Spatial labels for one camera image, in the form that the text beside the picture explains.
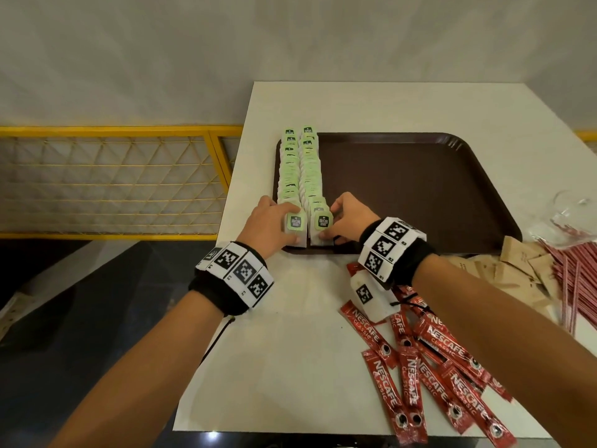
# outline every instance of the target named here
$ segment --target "tray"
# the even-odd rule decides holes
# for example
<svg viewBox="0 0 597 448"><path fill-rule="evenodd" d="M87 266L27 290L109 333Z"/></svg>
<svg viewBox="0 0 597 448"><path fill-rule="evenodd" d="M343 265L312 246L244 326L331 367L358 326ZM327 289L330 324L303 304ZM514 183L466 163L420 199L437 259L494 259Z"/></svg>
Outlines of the tray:
<svg viewBox="0 0 597 448"><path fill-rule="evenodd" d="M445 133L319 133L328 205L352 192L380 217L399 217L427 233L440 254L500 254L504 236L522 240L466 142ZM273 199L278 195L280 142ZM354 254L357 242L285 247L294 254Z"/></svg>

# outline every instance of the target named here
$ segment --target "concrete wall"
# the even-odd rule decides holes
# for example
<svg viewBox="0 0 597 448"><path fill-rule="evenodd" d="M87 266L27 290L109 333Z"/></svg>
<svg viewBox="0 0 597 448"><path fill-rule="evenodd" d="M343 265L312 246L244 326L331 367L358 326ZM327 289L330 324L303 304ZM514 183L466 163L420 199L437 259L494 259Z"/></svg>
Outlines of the concrete wall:
<svg viewBox="0 0 597 448"><path fill-rule="evenodd" d="M527 82L597 128L595 18L597 0L0 0L0 124L241 124L253 81L303 80Z"/></svg>

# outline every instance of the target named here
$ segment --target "clear glass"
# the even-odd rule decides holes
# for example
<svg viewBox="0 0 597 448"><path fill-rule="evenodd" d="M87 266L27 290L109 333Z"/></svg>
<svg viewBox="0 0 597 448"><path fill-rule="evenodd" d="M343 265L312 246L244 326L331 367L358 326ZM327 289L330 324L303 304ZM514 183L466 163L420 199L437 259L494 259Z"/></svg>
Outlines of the clear glass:
<svg viewBox="0 0 597 448"><path fill-rule="evenodd" d="M529 234L556 248L597 240L597 204L571 190L562 190L537 218Z"/></svg>

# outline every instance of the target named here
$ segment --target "white table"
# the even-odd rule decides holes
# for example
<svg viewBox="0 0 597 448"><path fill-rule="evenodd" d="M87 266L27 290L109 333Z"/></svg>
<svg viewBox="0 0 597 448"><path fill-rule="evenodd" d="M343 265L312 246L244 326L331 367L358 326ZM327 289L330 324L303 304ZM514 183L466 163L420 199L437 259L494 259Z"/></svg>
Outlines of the white table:
<svg viewBox="0 0 597 448"><path fill-rule="evenodd" d="M558 190L597 191L597 157L523 84L256 82L220 240L235 239L258 198L271 195L280 132L303 124L320 132L458 135L523 233ZM351 260L287 253L269 259L275 286L198 369L174 429L392 434L361 358L367 346L337 312L352 293L345 268ZM382 334L393 340L384 325ZM597 333L582 318L577 338L597 353ZM429 435L457 436L423 394ZM483 398L516 437L549 437L518 403L492 390ZM474 427L465 436L482 433Z"/></svg>

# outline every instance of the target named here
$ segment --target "person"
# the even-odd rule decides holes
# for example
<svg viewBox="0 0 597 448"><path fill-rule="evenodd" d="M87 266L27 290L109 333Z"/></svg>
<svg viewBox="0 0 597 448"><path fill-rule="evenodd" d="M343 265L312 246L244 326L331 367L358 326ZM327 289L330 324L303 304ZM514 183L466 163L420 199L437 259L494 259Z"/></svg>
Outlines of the person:
<svg viewBox="0 0 597 448"><path fill-rule="evenodd" d="M336 243L359 240L380 219L350 193L330 209L335 222L322 237ZM239 245L267 259L294 244L281 225L298 210L262 197ZM561 446L589 446L597 421L597 358L535 310L431 251L412 270L412 285L429 307ZM98 381L50 446L151 445L223 317L213 297L190 290Z"/></svg>

